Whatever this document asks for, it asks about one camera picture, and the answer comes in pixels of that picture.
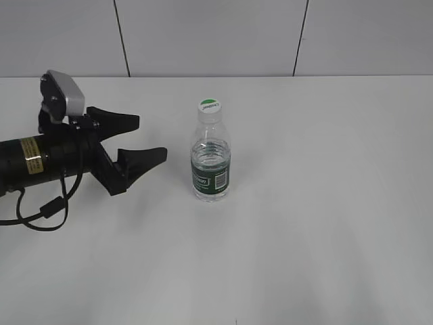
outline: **water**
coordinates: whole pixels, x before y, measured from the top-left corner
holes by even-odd
[[[230,163],[230,148],[226,141],[219,139],[207,139],[198,141],[191,149],[191,162],[201,171],[218,172],[226,168]],[[206,202],[214,202],[227,195],[229,187],[218,194],[203,194],[193,187],[196,196]]]

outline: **robotic arm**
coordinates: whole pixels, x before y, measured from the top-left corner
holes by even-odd
[[[17,218],[0,221],[0,225],[24,224],[41,231],[60,228],[68,214],[68,199],[79,187],[83,173],[92,175],[110,195],[126,190],[144,173],[166,161],[167,149],[118,150],[112,162],[101,142],[118,134],[139,128],[139,116],[106,112],[88,107],[84,96],[70,76],[48,70],[41,77],[43,101],[39,113],[41,135],[0,142],[0,197],[6,192],[20,191]],[[65,177],[76,175],[66,193]],[[20,203],[28,186],[60,179],[63,196],[40,208],[40,212],[23,218]],[[64,221],[57,227],[37,227],[30,222],[49,218],[65,209]]]

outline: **black cable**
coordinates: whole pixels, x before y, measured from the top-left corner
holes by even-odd
[[[20,197],[18,198],[18,202],[16,205],[16,216],[17,216],[18,220],[21,221],[21,223],[23,225],[25,225],[26,227],[33,229],[33,230],[40,231],[40,232],[53,232],[54,230],[61,228],[66,223],[66,220],[68,218],[68,211],[69,211],[68,194],[66,193],[66,183],[65,183],[64,171],[60,172],[60,183],[62,184],[62,195],[63,195],[64,206],[65,206],[65,208],[64,208],[65,209],[65,215],[64,215],[64,218],[63,218],[63,221],[61,224],[59,224],[55,227],[38,227],[36,225],[32,225],[31,223],[27,222],[25,220],[25,218],[23,218],[21,216],[21,211],[20,211],[21,200],[22,200],[22,197],[24,196],[24,193],[26,192],[26,190],[24,188],[19,190],[21,192],[21,194],[20,194]]]

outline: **white wall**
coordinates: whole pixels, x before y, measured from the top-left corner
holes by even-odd
[[[432,0],[311,0],[296,75],[433,74]]]
[[[0,77],[126,76],[107,0],[0,0]]]
[[[116,0],[131,75],[289,76],[306,0]],[[310,0],[296,75],[433,74],[432,0]],[[113,0],[1,0],[0,77],[127,76]]]
[[[117,0],[133,76],[291,75],[305,0]]]

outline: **yellow warning label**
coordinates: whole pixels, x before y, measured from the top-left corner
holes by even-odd
[[[28,173],[31,175],[42,173],[42,158],[36,140],[33,137],[26,137],[20,141],[24,157],[26,157]]]

